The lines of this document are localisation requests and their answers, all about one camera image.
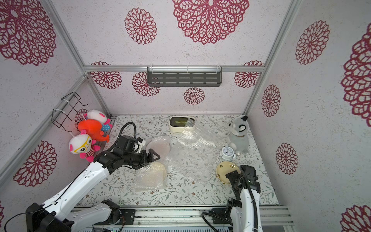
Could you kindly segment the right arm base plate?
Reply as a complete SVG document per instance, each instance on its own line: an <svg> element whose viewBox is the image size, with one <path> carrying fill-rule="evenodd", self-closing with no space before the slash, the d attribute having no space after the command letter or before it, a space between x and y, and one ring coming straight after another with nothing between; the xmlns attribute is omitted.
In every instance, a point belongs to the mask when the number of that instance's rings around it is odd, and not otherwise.
<svg viewBox="0 0 371 232"><path fill-rule="evenodd" d="M226 223L233 226L253 226L256 222L254 208L243 206L228 206L226 208L212 208L208 212L213 224Z"/></svg>

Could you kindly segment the red octopus plush toy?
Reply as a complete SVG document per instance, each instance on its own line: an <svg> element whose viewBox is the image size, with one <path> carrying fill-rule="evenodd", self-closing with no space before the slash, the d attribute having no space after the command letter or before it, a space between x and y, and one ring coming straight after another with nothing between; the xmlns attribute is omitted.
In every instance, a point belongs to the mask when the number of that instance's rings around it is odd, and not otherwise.
<svg viewBox="0 0 371 232"><path fill-rule="evenodd" d="M78 130L81 134L88 134L93 140L98 142L109 142L109 135L104 136L102 125L99 121L94 119L82 120L78 123Z"/></svg>

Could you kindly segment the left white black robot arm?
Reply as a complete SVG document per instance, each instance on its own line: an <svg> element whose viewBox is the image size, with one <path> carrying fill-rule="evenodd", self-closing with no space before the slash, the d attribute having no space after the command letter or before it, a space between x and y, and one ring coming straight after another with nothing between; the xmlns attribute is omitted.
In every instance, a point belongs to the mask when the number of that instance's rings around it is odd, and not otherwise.
<svg viewBox="0 0 371 232"><path fill-rule="evenodd" d="M28 232L78 232L99 222L118 223L121 218L120 207L110 200L97 206L73 213L77 203L98 183L121 167L138 170L158 161L160 155L154 150L142 150L139 154L124 153L116 155L103 151L67 187L52 198L39 205L33 203L26 210Z"/></svg>

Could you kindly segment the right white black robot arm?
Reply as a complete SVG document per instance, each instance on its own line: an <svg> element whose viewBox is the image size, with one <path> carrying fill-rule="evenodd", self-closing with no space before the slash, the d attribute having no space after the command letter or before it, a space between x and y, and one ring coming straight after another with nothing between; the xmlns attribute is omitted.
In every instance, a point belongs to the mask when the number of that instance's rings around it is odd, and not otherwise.
<svg viewBox="0 0 371 232"><path fill-rule="evenodd" d="M227 216L234 232L262 232L260 219L260 183L254 167L241 165L240 172L226 174L235 199L227 203Z"/></svg>

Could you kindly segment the grey metal wall shelf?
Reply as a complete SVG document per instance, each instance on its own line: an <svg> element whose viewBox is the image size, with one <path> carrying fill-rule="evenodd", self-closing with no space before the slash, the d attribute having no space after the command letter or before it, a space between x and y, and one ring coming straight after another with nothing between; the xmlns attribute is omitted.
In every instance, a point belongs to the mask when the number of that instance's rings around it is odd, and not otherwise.
<svg viewBox="0 0 371 232"><path fill-rule="evenodd" d="M147 67L147 83L151 87L219 87L222 79L223 69L220 66L211 70Z"/></svg>

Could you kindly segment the cream box with dark lid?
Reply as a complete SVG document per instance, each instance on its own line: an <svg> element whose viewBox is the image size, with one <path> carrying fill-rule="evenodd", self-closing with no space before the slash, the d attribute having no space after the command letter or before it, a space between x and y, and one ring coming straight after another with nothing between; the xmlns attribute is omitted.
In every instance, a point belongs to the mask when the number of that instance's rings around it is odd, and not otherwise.
<svg viewBox="0 0 371 232"><path fill-rule="evenodd" d="M190 116L173 116L169 121L171 132L182 133L185 127L193 127L195 118Z"/></svg>

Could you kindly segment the white pink plush top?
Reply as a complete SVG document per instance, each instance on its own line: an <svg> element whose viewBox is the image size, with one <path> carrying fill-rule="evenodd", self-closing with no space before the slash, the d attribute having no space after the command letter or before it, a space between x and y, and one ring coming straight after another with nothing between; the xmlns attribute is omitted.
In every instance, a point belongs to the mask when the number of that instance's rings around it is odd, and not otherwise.
<svg viewBox="0 0 371 232"><path fill-rule="evenodd" d="M101 123L102 131L106 132L109 131L113 125L111 124L111 120L101 111L98 110L91 110L87 113L83 114L84 119L93 119Z"/></svg>

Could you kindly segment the grey raccoon plush toy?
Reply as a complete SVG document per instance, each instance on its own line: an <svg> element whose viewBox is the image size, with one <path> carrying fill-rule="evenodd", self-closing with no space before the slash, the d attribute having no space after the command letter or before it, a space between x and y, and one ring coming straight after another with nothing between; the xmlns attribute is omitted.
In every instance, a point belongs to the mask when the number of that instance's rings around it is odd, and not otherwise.
<svg viewBox="0 0 371 232"><path fill-rule="evenodd" d="M227 136L227 144L236 153L246 153L249 149L248 139L248 117L246 115L235 118L229 123L230 133Z"/></svg>

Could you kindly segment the pink plate in bubble wrap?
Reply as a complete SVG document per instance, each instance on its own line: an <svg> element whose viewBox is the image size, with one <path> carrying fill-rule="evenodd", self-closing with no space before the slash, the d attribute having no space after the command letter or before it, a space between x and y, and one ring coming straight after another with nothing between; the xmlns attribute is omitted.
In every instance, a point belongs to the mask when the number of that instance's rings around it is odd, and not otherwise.
<svg viewBox="0 0 371 232"><path fill-rule="evenodd" d="M164 135L150 139L146 144L146 152L150 149L160 155L158 162L164 162L172 149L170 136Z"/></svg>

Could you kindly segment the white plush with yellow glasses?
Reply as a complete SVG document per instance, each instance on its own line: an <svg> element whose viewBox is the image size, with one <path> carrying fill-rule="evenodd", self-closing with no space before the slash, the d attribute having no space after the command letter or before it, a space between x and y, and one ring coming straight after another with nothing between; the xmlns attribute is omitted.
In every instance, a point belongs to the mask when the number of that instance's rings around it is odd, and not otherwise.
<svg viewBox="0 0 371 232"><path fill-rule="evenodd" d="M100 146L96 145L96 143L97 141L92 139L86 130L82 130L79 135L76 135L69 141L69 151L72 154L78 154L81 159L93 162L94 154L100 150Z"/></svg>

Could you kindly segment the cream dinner plate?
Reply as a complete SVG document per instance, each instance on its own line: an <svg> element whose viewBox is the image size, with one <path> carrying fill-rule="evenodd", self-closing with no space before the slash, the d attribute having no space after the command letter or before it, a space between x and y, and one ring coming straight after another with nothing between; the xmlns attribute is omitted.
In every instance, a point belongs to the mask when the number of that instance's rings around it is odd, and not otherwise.
<svg viewBox="0 0 371 232"><path fill-rule="evenodd" d="M241 173L241 170L236 164L230 161L223 161L217 166L216 175L219 178L219 180L223 182L224 184L230 184L230 181L226 177L226 175L234 171L236 171L238 174Z"/></svg>

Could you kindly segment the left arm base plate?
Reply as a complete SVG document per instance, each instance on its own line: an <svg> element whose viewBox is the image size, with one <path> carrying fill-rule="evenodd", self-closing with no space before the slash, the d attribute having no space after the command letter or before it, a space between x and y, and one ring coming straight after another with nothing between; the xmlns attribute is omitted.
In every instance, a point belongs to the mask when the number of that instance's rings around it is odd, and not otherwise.
<svg viewBox="0 0 371 232"><path fill-rule="evenodd" d="M135 219L136 210L135 209L120 209L113 210L111 215L106 221L95 223L94 225L133 225Z"/></svg>

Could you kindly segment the small white round clock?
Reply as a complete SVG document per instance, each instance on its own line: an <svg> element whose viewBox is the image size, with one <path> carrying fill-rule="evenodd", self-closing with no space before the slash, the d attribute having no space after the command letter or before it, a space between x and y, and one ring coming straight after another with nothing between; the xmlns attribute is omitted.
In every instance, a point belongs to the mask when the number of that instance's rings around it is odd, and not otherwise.
<svg viewBox="0 0 371 232"><path fill-rule="evenodd" d="M220 151L220 157L224 161L233 161L236 158L236 154L233 148L225 146Z"/></svg>

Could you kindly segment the bubble wrap sheet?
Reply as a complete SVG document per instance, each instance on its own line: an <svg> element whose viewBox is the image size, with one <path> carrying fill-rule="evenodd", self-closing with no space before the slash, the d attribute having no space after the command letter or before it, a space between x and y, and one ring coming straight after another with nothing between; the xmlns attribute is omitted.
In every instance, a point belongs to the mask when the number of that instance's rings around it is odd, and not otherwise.
<svg viewBox="0 0 371 232"><path fill-rule="evenodd" d="M223 144L223 138L210 125L188 119L183 131L173 139L165 164L171 171L205 181L213 172Z"/></svg>

